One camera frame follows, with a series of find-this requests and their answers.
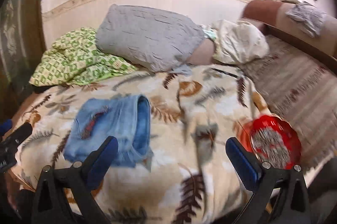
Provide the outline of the blue denim jeans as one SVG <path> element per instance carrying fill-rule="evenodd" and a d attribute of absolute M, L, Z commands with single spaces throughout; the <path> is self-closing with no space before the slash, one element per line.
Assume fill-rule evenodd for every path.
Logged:
<path fill-rule="evenodd" d="M 63 156 L 70 162 L 84 161 L 108 137 L 118 141 L 112 167 L 151 169 L 151 108 L 143 95 L 112 99 L 89 99 L 76 115 Z"/>

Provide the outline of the grey quilted pillow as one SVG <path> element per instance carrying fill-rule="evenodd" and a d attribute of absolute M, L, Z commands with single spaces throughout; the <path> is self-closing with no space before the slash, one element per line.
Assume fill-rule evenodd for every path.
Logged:
<path fill-rule="evenodd" d="M 96 46 L 151 72 L 185 63 L 204 41 L 190 18 L 151 7 L 113 4 L 96 31 Z"/>

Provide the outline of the brown wooden headboard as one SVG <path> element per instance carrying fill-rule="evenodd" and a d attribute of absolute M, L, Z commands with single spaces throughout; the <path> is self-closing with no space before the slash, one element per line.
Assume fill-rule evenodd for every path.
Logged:
<path fill-rule="evenodd" d="M 293 6 L 291 3 L 253 0 L 243 9 L 242 19 L 257 23 L 266 33 L 312 56 L 336 73 L 336 18 L 327 15 L 320 36 L 310 37 L 286 15 Z"/>

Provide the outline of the crumpled grey cloth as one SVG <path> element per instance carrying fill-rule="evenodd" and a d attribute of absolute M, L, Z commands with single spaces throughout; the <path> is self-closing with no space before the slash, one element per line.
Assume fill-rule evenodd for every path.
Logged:
<path fill-rule="evenodd" d="M 324 11 L 306 2 L 295 4 L 285 14 L 296 22 L 301 31 L 312 38 L 320 36 L 327 17 Z"/>

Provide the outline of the green white patterned blanket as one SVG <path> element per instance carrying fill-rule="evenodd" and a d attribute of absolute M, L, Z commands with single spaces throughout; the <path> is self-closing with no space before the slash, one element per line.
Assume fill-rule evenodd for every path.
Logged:
<path fill-rule="evenodd" d="M 122 57 L 100 51 L 96 46 L 96 30 L 81 27 L 53 42 L 43 53 L 29 83 L 36 87 L 83 86 L 137 70 Z"/>

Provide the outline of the striped sunflower seeds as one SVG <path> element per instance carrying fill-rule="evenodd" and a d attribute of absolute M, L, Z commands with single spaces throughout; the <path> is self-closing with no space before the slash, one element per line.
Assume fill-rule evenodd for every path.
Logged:
<path fill-rule="evenodd" d="M 285 169 L 290 161 L 290 153 L 281 135 L 271 127 L 258 129 L 251 136 L 251 145 L 261 161 L 267 161 L 275 168 Z"/>

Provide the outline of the floral leaf fleece blanket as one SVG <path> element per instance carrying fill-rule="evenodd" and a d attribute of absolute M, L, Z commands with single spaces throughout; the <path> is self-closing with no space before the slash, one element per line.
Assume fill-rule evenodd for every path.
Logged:
<path fill-rule="evenodd" d="M 191 75 L 139 71 L 83 87 L 52 87 L 21 117 L 33 124 L 13 174 L 35 189 L 45 165 L 65 168 L 65 143 L 89 99 L 145 95 L 152 155 L 133 168 L 112 167 L 95 200 L 111 223 L 211 223 L 245 206 L 245 190 L 225 143 L 262 113 L 264 98 L 235 67 L 202 65 Z"/>

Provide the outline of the red glass bowl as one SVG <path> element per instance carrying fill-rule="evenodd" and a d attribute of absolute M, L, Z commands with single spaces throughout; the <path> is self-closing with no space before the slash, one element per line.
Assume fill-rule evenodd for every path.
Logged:
<path fill-rule="evenodd" d="M 235 122 L 233 130 L 241 145 L 259 161 L 277 169 L 292 169 L 300 163 L 302 145 L 291 125 L 276 115 Z"/>

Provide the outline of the cream floral pillow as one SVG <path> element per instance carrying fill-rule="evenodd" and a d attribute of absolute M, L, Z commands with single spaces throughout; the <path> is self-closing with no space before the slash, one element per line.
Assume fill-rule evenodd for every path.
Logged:
<path fill-rule="evenodd" d="M 201 28 L 214 43 L 213 59 L 223 64 L 245 64 L 270 52 L 266 37 L 250 22 L 218 20 Z"/>

